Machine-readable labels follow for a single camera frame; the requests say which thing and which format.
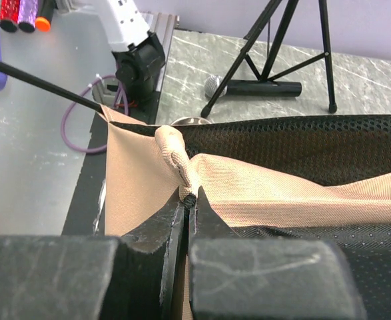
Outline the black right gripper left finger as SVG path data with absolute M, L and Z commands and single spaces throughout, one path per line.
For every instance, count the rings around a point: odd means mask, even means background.
M 123 237 L 0 235 L 0 319 L 181 319 L 185 208 Z

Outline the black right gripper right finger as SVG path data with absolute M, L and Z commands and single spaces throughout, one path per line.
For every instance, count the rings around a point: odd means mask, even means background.
M 365 319 L 333 243 L 238 236 L 203 189 L 189 213 L 189 300 L 195 319 Z

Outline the tan and black pet tent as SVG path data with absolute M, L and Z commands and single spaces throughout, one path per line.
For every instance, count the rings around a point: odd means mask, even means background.
M 202 187 L 241 235 L 332 239 L 370 319 L 391 319 L 391 115 L 155 127 L 104 108 L 107 235 Z

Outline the black tent pole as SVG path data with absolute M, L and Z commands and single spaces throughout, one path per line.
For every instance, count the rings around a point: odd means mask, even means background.
M 50 93 L 53 93 L 55 95 L 58 95 L 60 97 L 65 98 L 65 99 L 68 99 L 68 100 L 75 102 L 77 104 L 88 107 L 98 113 L 103 113 L 103 110 L 98 103 L 91 101 L 91 100 L 88 100 L 88 99 L 86 99 L 80 95 L 77 95 L 69 90 L 66 90 L 62 87 L 59 87 L 58 85 L 55 85 L 53 83 L 50 83 L 50 82 L 45 81 L 43 79 L 40 79 L 32 74 L 26 73 L 26 72 L 24 72 L 20 69 L 17 69 L 11 65 L 8 65 L 2 61 L 0 61 L 0 72 L 4 73 L 10 77 L 13 77 L 15 79 L 18 79 L 20 81 L 23 81 L 25 83 L 28 83 L 32 86 L 40 88 L 42 90 L 48 91 Z

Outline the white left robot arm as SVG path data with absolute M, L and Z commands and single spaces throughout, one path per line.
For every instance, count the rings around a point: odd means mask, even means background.
M 131 0 L 91 2 L 115 58 L 116 78 L 136 101 L 151 98 L 155 80 L 165 66 L 165 52 L 156 33 Z

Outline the steel pet bowl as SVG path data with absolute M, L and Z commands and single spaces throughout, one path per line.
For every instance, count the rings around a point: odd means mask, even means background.
M 181 117 L 171 123 L 172 126 L 179 125 L 208 125 L 211 122 L 202 117 Z

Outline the orange capped marker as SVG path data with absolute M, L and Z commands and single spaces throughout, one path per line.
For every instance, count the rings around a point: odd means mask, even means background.
M 51 30 L 51 22 L 56 8 L 55 0 L 38 0 L 35 26 L 42 32 Z

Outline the purple glitter marker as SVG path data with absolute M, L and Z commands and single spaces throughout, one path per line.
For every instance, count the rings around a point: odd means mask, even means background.
M 38 0 L 20 0 L 17 24 L 23 32 L 32 33 L 35 31 L 38 6 Z

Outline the red glitter marker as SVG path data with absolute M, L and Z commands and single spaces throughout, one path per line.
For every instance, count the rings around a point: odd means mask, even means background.
M 14 33 L 18 30 L 20 0 L 0 0 L 0 28 Z

